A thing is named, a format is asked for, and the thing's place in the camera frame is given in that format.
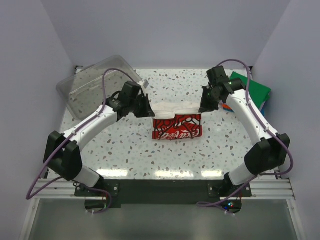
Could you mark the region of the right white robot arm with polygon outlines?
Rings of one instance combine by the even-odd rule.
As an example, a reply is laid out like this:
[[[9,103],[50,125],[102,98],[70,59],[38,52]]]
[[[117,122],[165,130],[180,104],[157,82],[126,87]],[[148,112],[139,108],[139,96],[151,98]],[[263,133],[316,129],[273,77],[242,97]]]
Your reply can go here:
[[[241,79],[230,79],[223,66],[213,67],[206,74],[208,85],[202,88],[200,113],[213,112],[219,109],[220,103],[227,104],[244,126],[252,143],[244,162],[224,175],[218,189],[219,194],[233,197],[241,190],[241,185],[285,163],[290,138],[285,133],[279,134],[268,123]]]

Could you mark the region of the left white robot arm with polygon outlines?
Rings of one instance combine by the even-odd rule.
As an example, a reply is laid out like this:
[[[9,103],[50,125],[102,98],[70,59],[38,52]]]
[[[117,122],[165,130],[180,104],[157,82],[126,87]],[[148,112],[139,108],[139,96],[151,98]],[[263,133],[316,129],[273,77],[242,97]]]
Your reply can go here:
[[[63,133],[52,132],[47,141],[44,164],[66,181],[86,186],[92,196],[106,189],[104,178],[83,165],[82,150],[107,127],[128,114],[136,118],[154,117],[146,88],[146,80],[127,81],[122,90],[104,98],[102,105],[89,117]]]

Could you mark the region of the white t shirt red print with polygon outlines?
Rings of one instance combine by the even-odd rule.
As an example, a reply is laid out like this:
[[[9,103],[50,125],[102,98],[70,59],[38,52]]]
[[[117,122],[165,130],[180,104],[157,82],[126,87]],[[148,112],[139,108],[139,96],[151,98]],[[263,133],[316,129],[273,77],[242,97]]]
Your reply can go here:
[[[154,140],[183,140],[199,138],[203,134],[202,114],[198,103],[161,102],[151,105]]]

